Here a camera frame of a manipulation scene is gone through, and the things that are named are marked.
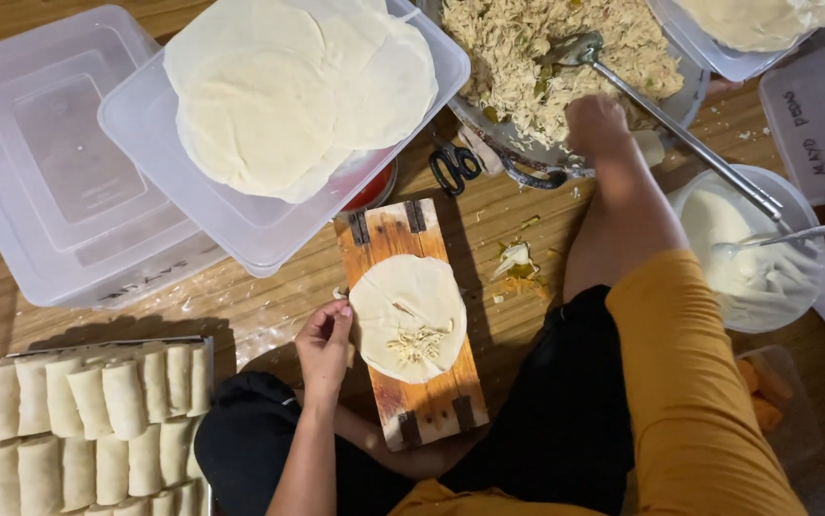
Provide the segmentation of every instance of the mustard yellow shirt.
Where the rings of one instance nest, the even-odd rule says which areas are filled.
[[[753,415],[718,306],[688,250],[662,252],[607,297],[619,328],[639,514],[797,516],[807,511]],[[391,516],[591,516],[497,489],[456,495],[418,485]]]

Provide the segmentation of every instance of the yellow sleeve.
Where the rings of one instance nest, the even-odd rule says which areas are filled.
[[[688,250],[624,277],[616,321],[641,514],[807,514],[756,426],[718,305]]]

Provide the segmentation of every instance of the spoon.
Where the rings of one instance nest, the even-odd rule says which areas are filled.
[[[590,65],[603,77],[610,80],[613,85],[620,88],[623,93],[635,101],[642,109],[663,125],[667,130],[688,145],[699,158],[709,165],[725,181],[734,187],[740,194],[747,198],[753,205],[759,208],[762,213],[771,218],[774,222],[782,219],[782,213],[778,210],[782,204],[775,200],[772,195],[765,193],[759,186],[734,170],[727,161],[718,156],[715,151],[709,149],[701,140],[693,136],[691,132],[670,118],[670,115],[660,109],[654,102],[640,94],[629,83],[616,75],[613,70],[603,65],[599,61],[600,50],[603,48],[603,36],[600,32],[588,32],[577,34],[564,41],[553,44],[550,51],[537,60],[539,65],[563,65],[581,66]]]
[[[765,240],[756,240],[756,241],[740,241],[737,243],[730,243],[730,242],[721,242],[716,243],[712,248],[712,252],[717,255],[725,255],[728,257],[729,260],[732,260],[734,256],[737,256],[738,252],[741,252],[745,249],[752,249],[754,247],[762,247],[765,245],[773,245],[775,243],[784,243],[788,241],[795,241],[795,240],[807,240],[811,238],[821,237],[825,235],[825,226],[817,226],[816,228],[804,229],[803,231],[797,231],[796,233],[791,233],[790,235],[785,235],[783,237],[775,237],[771,239]]]

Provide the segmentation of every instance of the filling on wrapper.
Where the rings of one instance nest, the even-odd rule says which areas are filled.
[[[648,98],[661,100],[683,87],[679,60],[645,0],[444,0],[444,29],[472,62],[460,95],[492,121],[510,119],[522,138],[547,149],[568,136],[565,108],[585,95],[619,90],[590,66],[541,67],[534,60],[550,41],[598,30],[600,60]],[[631,129],[654,122],[620,96]]]

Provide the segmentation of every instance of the bowl of white batter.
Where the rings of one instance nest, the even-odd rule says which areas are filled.
[[[819,225],[804,195],[781,176],[749,165],[733,167],[785,206],[782,219],[791,230]],[[730,257],[715,252],[715,244],[778,236],[773,221],[713,171],[701,173],[667,198],[715,292],[726,328],[771,332],[810,310],[824,280],[822,238],[743,250]]]

